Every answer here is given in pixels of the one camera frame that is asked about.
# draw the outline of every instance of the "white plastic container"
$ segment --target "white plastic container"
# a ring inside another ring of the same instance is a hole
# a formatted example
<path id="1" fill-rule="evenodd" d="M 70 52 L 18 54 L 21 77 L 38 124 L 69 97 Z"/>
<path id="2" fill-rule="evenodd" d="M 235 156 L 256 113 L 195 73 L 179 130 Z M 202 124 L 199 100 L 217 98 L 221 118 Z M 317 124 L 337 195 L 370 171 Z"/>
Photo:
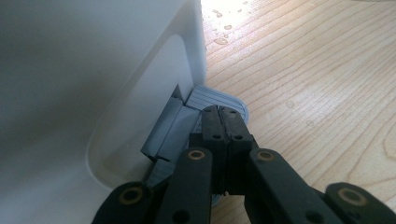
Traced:
<path id="1" fill-rule="evenodd" d="M 141 180 L 167 100 L 205 81 L 199 1 L 0 6 L 0 222 L 90 223 Z"/>

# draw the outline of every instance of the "water droplet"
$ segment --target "water droplet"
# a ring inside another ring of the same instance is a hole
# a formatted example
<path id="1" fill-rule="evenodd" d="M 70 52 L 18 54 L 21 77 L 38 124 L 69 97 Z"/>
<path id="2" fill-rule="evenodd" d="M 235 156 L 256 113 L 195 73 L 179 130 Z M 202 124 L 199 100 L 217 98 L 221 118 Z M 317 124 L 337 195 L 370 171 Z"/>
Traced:
<path id="1" fill-rule="evenodd" d="M 312 121 L 312 120 L 307 120 L 307 121 L 306 121 L 306 125 L 308 125 L 308 126 L 313 126 L 313 125 L 314 125 L 314 121 Z"/>
<path id="2" fill-rule="evenodd" d="M 213 9 L 212 12 L 216 13 L 218 18 L 222 17 L 222 14 L 218 10 Z"/>
<path id="3" fill-rule="evenodd" d="M 228 44 L 228 41 L 224 38 L 218 38 L 218 39 L 215 39 L 215 43 L 219 44 L 219 45 L 226 45 L 226 44 Z"/>
<path id="4" fill-rule="evenodd" d="M 286 106 L 290 109 L 292 109 L 294 107 L 294 102 L 293 101 L 287 101 L 286 102 Z"/>

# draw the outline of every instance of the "light wood plank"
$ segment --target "light wood plank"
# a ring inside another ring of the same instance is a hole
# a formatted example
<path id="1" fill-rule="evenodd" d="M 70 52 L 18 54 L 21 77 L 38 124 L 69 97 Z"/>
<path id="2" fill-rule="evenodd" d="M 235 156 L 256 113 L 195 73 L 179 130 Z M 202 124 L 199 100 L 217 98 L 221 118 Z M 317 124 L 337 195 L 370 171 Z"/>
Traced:
<path id="1" fill-rule="evenodd" d="M 261 147 L 311 186 L 396 211 L 396 1 L 202 0 L 206 85 L 242 99 Z M 248 222 L 243 198 L 213 223 Z"/>

